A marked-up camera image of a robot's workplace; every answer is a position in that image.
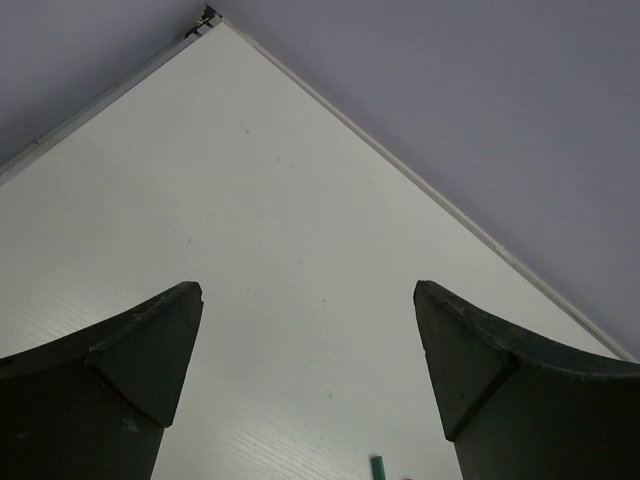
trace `white panel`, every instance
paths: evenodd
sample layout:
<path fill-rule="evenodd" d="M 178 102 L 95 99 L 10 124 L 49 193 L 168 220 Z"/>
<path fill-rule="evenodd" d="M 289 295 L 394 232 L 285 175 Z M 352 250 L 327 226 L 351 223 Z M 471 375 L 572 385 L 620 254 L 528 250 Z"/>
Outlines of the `white panel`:
<path fill-rule="evenodd" d="M 155 480 L 459 479 L 412 293 L 604 347 L 222 25 L 0 188 L 0 355 L 197 280 Z"/>

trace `green object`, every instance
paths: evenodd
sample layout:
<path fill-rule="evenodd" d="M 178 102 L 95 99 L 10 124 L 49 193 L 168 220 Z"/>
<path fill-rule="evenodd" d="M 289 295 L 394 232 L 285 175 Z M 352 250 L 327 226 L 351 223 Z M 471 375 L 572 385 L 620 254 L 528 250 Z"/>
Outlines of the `green object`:
<path fill-rule="evenodd" d="M 374 455 L 370 458 L 370 460 L 373 480 L 385 480 L 387 477 L 384 474 L 384 463 L 382 463 L 382 457 L 379 455 Z"/>

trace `curved black piece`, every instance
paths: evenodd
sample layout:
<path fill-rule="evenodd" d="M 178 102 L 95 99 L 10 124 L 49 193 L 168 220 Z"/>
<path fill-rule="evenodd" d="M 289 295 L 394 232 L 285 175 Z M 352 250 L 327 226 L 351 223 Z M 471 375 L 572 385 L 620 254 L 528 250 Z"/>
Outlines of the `curved black piece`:
<path fill-rule="evenodd" d="M 549 340 L 434 282 L 418 282 L 414 302 L 465 479 L 640 478 L 639 365 Z"/>
<path fill-rule="evenodd" d="M 0 359 L 0 476 L 142 480 L 173 422 L 202 301 L 181 283 L 116 317 Z"/>

